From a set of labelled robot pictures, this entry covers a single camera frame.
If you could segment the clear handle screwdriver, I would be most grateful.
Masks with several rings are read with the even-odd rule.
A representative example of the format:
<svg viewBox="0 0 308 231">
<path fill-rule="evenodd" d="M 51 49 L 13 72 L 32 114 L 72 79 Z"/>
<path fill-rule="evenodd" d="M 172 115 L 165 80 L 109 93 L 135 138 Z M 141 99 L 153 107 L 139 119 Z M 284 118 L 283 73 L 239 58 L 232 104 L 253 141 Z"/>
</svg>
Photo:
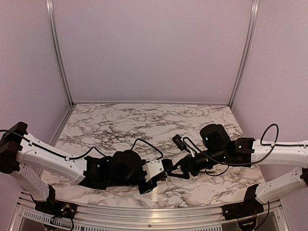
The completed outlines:
<svg viewBox="0 0 308 231">
<path fill-rule="evenodd" d="M 152 201 L 152 202 L 158 202 L 158 200 L 159 200 L 158 189 L 159 189 L 159 187 L 156 186 L 156 187 L 153 188 L 153 190 L 151 191 L 151 201 Z"/>
</svg>

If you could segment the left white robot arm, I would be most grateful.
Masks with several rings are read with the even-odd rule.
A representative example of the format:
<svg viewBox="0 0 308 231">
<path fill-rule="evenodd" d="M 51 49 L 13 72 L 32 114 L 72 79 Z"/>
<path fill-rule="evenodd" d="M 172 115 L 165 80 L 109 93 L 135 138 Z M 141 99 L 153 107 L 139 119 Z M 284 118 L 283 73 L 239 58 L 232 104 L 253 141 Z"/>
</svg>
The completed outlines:
<svg viewBox="0 0 308 231">
<path fill-rule="evenodd" d="M 92 147 L 76 156 L 41 142 L 26 129 L 26 123 L 18 122 L 9 130 L 1 130 L 0 171 L 19 180 L 50 214 L 57 214 L 61 204 L 49 195 L 51 187 L 31 172 L 31 166 L 56 173 L 86 188 L 137 186 L 140 194 L 152 191 L 172 170 L 172 160 L 160 157 L 147 161 L 133 150 L 97 158 L 90 156 L 90 152 L 96 150 Z"/>
</svg>

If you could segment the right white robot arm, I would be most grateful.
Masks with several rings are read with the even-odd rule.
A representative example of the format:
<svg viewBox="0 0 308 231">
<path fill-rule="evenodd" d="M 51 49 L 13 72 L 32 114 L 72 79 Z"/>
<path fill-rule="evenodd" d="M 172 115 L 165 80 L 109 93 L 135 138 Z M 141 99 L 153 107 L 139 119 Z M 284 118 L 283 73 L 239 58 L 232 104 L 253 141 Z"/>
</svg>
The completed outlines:
<svg viewBox="0 0 308 231">
<path fill-rule="evenodd" d="M 168 175 L 189 179 L 200 171 L 210 170 L 215 165 L 227 167 L 251 167 L 259 165 L 294 166 L 289 173 L 265 184 L 247 188 L 238 211 L 248 216 L 258 205 L 269 202 L 281 195 L 308 186 L 308 142 L 272 142 L 255 138 L 231 140 L 221 124 L 210 124 L 200 130 L 206 147 L 179 160 Z"/>
</svg>

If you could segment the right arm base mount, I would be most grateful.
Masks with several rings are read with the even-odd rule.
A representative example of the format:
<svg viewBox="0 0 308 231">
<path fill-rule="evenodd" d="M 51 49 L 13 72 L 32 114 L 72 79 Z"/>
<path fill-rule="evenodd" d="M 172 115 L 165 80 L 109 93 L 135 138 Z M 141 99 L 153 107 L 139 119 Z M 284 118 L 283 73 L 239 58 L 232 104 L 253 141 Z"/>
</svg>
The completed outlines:
<svg viewBox="0 0 308 231">
<path fill-rule="evenodd" d="M 264 212 L 263 204 L 256 200 L 257 187 L 258 184 L 248 187 L 242 202 L 222 206 L 225 220 L 244 218 Z"/>
</svg>

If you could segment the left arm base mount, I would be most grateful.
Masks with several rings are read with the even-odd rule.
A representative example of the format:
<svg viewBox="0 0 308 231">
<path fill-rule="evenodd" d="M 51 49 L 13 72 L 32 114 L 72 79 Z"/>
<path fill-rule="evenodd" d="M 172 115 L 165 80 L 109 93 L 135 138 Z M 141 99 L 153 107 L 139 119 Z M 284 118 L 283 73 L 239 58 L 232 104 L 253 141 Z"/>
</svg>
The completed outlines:
<svg viewBox="0 0 308 231">
<path fill-rule="evenodd" d="M 60 201 L 55 198 L 55 189 L 49 185 L 49 194 L 45 201 L 33 200 L 37 211 L 53 215 L 54 217 L 73 219 L 77 205 L 71 202 Z"/>
</svg>

